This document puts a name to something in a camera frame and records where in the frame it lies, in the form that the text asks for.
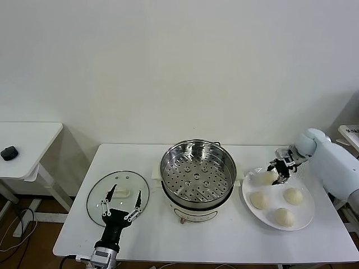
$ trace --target glass lid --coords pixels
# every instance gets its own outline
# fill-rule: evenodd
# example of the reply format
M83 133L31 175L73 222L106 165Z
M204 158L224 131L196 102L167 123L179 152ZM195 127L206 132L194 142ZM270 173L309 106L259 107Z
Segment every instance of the glass lid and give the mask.
M118 171L108 174L92 188L88 196L87 210L90 218L105 227L102 220L103 208L115 208L130 213L141 198L139 209L145 209L150 196L146 180L132 171Z

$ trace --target steamed bun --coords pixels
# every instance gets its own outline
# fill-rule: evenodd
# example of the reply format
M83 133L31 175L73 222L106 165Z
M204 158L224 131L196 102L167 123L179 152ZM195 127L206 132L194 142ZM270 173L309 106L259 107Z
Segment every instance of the steamed bun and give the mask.
M289 188L284 193L284 199L288 203L298 206L303 202L303 194L299 189Z
M269 206L268 197L263 192L254 192L250 195L253 206L258 209L266 209Z
M276 181L277 177L278 177L278 174L274 170L272 170L272 171L264 172L260 176L260 179L261 179L261 183L263 185L271 185L273 182Z
M274 218L280 226L287 228L292 227L296 220L293 213L286 208L277 209L274 213Z

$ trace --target white plate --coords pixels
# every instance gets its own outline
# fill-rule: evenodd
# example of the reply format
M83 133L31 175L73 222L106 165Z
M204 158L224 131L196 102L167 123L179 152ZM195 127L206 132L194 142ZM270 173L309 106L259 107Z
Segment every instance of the white plate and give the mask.
M242 193L248 208L258 219L276 229L296 231L305 228L312 221L315 213L314 200L308 189L300 179L296 178L295 174L292 174L284 184L262 185L259 177L264 172L265 169L257 168L247 173L243 180ZM299 206L291 205L284 199L283 194L288 188L297 188L302 192L303 202ZM249 196L253 192L264 192L268 196L268 209L261 210L252 205ZM289 209L296 218L294 225L290 228L280 226L274 219L274 211L281 207Z

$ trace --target white table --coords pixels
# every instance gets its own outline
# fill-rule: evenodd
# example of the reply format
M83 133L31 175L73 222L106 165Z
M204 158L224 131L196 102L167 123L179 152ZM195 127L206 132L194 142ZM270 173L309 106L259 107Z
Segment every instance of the white table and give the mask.
M299 231L275 230L261 223L243 203L238 187L216 218L201 224L180 224L166 204L151 172L170 145L103 144L53 248L57 256L91 255L103 227L86 211L86 198L105 175L132 170L149 183L147 208L122 231L117 259L190 263L333 263L359 261L359 253L321 185L307 167L302 176L316 206L312 223ZM224 146L246 172L266 166L276 146Z
M41 165L40 160L47 149L62 130L60 122L0 122L0 150L9 146L15 146L19 155L10 161L0 158L0 179L37 181L42 184L49 193L67 210L72 205L72 200L59 184ZM3 185L0 184L0 194L8 200L17 203L18 199ZM29 206L34 212L41 200L35 199ZM0 212L0 217L9 208L10 202ZM36 213L38 221L64 222L66 214ZM31 212L27 211L23 216L24 230L32 219ZM16 228L13 236L20 237L21 225Z

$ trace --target stainless steel steamer basket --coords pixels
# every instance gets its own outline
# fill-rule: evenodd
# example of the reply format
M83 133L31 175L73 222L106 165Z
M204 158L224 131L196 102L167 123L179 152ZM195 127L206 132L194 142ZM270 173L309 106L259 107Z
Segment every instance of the stainless steel steamer basket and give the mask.
M202 211L226 201L237 169L219 142L195 139L171 147L162 157L160 174L171 200L184 208Z

